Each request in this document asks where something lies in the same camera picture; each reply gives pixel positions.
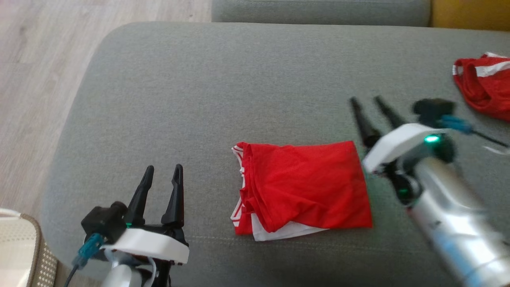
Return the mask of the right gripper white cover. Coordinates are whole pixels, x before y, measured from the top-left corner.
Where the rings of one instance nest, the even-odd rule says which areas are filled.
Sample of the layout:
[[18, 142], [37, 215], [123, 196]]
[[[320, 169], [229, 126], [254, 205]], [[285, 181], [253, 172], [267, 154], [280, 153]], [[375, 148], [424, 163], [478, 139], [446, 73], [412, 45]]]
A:
[[395, 169], [407, 171], [429, 157], [446, 163], [454, 161], [455, 146], [449, 136], [450, 129], [407, 124], [381, 96], [376, 96], [379, 111], [394, 129], [381, 138], [381, 133], [366, 118], [357, 98], [351, 97], [349, 101], [363, 146], [370, 149], [362, 161], [364, 170], [369, 174], [382, 174], [392, 163]]

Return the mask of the red shorts with white stripe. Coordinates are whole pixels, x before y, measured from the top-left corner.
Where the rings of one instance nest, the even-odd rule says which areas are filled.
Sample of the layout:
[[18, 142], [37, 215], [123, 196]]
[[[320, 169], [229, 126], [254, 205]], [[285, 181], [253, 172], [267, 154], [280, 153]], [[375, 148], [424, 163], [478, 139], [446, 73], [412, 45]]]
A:
[[510, 122], [510, 57], [486, 52], [479, 58], [457, 59], [452, 77], [472, 109]]

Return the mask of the grey sofa back cushion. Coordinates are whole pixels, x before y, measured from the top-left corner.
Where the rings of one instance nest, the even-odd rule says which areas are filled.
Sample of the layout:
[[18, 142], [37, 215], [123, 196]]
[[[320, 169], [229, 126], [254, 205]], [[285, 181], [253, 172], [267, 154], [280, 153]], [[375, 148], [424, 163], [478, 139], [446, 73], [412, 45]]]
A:
[[212, 0], [213, 22], [427, 27], [431, 0]]

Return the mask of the yellow cushion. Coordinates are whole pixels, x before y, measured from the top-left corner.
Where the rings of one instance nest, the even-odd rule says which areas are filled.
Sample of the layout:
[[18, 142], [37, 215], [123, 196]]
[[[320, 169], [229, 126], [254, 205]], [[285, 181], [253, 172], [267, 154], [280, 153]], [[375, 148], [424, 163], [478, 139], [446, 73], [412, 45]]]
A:
[[510, 31], [510, 0], [432, 0], [435, 28]]

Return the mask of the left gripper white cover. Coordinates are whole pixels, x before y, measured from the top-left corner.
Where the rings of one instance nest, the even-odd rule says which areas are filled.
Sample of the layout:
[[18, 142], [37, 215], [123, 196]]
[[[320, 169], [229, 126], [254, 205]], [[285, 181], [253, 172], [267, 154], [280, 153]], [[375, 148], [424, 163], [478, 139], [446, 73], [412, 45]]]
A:
[[[149, 259], [187, 264], [190, 250], [171, 236], [135, 227], [145, 224], [144, 212], [148, 191], [151, 189], [154, 167], [149, 165], [135, 189], [126, 213], [127, 229], [114, 243], [100, 247], [100, 260], [108, 263], [148, 265]], [[176, 165], [171, 180], [173, 190], [161, 224], [172, 228], [184, 227], [184, 171]]]

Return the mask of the red jersey with white trim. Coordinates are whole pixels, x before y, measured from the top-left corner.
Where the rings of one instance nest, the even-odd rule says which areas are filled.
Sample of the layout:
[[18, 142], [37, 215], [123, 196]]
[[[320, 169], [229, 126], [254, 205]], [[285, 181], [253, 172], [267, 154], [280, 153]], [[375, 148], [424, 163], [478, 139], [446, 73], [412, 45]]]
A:
[[352, 141], [299, 146], [238, 142], [232, 152], [242, 178], [231, 214], [237, 236], [263, 242], [373, 227]]

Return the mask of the beige woven laundry basket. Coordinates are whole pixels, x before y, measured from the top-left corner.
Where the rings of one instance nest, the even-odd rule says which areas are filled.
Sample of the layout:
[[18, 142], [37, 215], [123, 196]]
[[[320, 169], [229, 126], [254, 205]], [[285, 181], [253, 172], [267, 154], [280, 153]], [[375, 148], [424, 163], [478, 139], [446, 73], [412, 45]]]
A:
[[57, 267], [38, 222], [0, 208], [0, 287], [53, 287]]

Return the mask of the grey sofa seat cushion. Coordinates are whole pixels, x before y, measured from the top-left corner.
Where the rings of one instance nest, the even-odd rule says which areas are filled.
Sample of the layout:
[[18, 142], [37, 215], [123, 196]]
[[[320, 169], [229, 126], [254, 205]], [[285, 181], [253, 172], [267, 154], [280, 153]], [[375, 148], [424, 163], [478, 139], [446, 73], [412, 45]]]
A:
[[189, 262], [174, 287], [458, 287], [424, 242], [390, 183], [367, 178], [372, 229], [257, 243], [235, 236], [231, 213], [241, 141], [321, 145], [353, 140], [349, 99], [387, 132], [374, 96], [402, 117], [423, 98], [510, 144], [510, 124], [475, 113], [453, 83], [458, 58], [510, 56], [510, 32], [422, 27], [137, 22], [97, 48], [47, 180], [40, 224], [70, 266], [93, 207], [129, 203], [155, 167], [147, 223], [160, 223], [175, 165], [184, 167]]

